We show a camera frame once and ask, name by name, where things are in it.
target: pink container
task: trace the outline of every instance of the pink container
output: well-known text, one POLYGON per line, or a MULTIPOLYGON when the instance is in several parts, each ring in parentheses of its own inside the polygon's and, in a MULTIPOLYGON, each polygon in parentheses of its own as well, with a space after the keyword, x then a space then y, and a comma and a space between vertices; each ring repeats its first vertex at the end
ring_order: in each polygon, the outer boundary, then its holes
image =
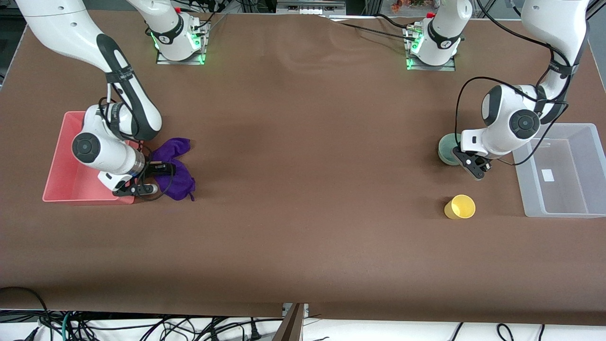
POLYGON ((98 170, 84 166, 73 156, 72 141, 82 130, 83 119, 83 111, 69 111, 63 116, 42 200, 69 205, 132 204, 134 197, 115 197, 97 179, 98 170))

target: transparent container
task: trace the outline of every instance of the transparent container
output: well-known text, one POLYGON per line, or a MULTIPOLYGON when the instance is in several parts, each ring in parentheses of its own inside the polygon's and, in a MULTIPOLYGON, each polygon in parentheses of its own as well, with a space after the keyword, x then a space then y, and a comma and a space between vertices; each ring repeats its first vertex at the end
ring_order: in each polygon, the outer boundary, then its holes
MULTIPOLYGON (((521 162, 545 132, 513 151, 521 162)), ((554 123, 534 155, 516 166, 528 217, 606 217, 606 157, 596 126, 554 123)))

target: brown tabletop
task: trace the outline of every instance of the brown tabletop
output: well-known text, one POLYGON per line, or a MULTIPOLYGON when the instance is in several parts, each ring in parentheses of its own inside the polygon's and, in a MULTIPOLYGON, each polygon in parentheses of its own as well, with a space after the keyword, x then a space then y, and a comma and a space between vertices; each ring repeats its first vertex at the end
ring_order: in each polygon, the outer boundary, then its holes
MULTIPOLYGON (((31 287, 52 309, 275 316, 309 302, 325 318, 606 323, 605 219, 527 218, 513 167, 476 182, 436 154, 467 79, 534 83, 546 49, 472 21, 456 72, 409 71, 396 38, 230 15, 206 65, 157 66, 136 12, 92 17, 162 113, 148 145, 192 139, 181 160, 196 201, 43 203, 63 114, 97 103, 105 79, 27 32, 0 92, 0 285, 31 287), (444 216, 456 194, 474 198, 472 219, 444 216)), ((483 125, 493 85, 466 90, 462 128, 483 125)), ((606 134, 589 50, 569 100, 562 122, 606 134)))

